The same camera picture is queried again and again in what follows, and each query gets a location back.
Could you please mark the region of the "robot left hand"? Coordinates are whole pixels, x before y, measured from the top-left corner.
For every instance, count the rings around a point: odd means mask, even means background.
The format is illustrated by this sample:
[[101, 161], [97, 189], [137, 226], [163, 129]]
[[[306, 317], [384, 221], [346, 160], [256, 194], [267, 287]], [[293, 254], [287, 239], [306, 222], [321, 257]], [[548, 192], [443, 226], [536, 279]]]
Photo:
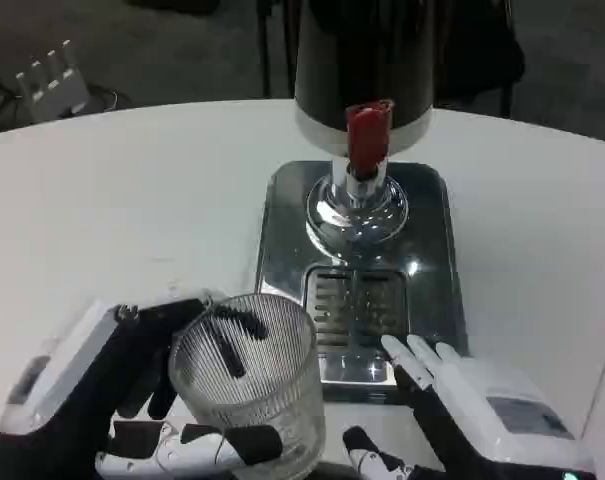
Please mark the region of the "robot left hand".
[[168, 356], [178, 332], [214, 305], [191, 298], [92, 304], [49, 339], [0, 418], [0, 479], [211, 479], [278, 459], [269, 425], [178, 420]]

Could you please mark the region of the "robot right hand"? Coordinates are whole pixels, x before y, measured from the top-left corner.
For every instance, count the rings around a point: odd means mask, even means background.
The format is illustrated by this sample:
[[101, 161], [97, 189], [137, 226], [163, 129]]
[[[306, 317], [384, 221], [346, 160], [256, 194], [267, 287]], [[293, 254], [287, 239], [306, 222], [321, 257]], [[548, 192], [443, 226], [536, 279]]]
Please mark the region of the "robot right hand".
[[362, 479], [594, 479], [593, 456], [523, 373], [415, 334], [381, 338], [398, 393], [442, 467], [410, 465], [359, 426], [343, 443]]

